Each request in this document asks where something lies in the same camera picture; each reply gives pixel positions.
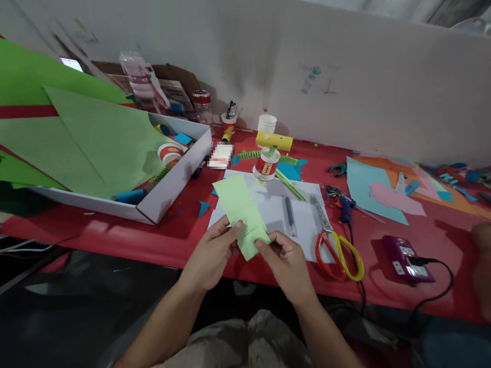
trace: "glass jar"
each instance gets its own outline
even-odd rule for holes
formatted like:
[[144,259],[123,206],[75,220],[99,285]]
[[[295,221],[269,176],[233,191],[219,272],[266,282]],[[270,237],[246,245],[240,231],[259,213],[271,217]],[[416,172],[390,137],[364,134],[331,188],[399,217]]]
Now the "glass jar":
[[194,107],[200,124],[208,125],[211,129],[211,135],[215,134],[213,129],[213,112],[211,110],[210,93],[203,89],[193,92]]

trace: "glue gun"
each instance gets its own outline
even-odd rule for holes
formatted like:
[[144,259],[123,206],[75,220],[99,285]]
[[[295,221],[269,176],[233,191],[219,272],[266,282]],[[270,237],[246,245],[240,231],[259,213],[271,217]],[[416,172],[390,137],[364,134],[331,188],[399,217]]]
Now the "glue gun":
[[351,223],[351,209],[356,206],[356,202],[351,198],[340,196],[336,204],[341,208],[339,220],[345,224]]

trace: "green paper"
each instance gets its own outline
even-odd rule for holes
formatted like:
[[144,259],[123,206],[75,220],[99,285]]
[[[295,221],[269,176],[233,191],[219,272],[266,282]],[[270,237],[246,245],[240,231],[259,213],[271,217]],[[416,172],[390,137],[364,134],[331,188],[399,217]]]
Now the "green paper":
[[22,189],[22,188],[27,188],[27,187],[33,187],[32,184],[22,184],[22,183],[10,183],[12,186],[12,189]]
[[44,85],[114,103],[128,103],[121,90],[47,56],[0,38],[0,106],[51,105]]
[[59,117],[2,119],[0,144],[76,193],[106,199],[118,193],[104,183]]
[[31,186],[65,189],[47,175],[7,152],[0,151],[0,160],[0,180],[11,182],[14,189]]
[[256,201],[241,174],[217,181],[213,186],[230,224],[233,226],[239,220],[244,223],[244,230],[237,238],[237,244],[245,260],[248,261],[258,253],[254,245],[256,239],[261,239],[267,244],[271,243]]
[[73,140],[110,187],[133,190],[164,168],[157,149],[169,138],[153,128],[146,111],[45,90]]

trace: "hand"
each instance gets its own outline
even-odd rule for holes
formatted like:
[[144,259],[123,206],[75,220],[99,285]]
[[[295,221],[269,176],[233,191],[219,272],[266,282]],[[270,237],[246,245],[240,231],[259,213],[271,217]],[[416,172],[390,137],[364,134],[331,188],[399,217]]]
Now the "hand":
[[227,260],[239,252],[236,240],[243,230],[242,220],[234,227],[228,225],[225,215],[206,231],[184,267],[181,285],[192,291],[208,291],[218,284]]
[[294,307],[317,301],[302,247],[279,231],[268,236],[272,242],[271,246],[259,239],[255,245],[273,271],[286,298]]

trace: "scissors blade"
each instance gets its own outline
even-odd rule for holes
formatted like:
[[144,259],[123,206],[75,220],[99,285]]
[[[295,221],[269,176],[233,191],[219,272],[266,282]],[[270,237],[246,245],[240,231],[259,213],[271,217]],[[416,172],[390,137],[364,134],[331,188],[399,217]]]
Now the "scissors blade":
[[331,224],[329,222],[329,219],[324,214],[324,211],[322,209],[321,203],[319,202],[319,200],[317,199],[316,196],[312,196],[312,197],[314,198],[314,202],[315,202],[315,205],[316,205],[316,208],[317,208],[317,213],[319,215],[319,219],[321,220],[322,229],[324,231],[327,231],[328,233],[332,233],[334,231],[334,229],[332,228],[332,226],[331,226]]

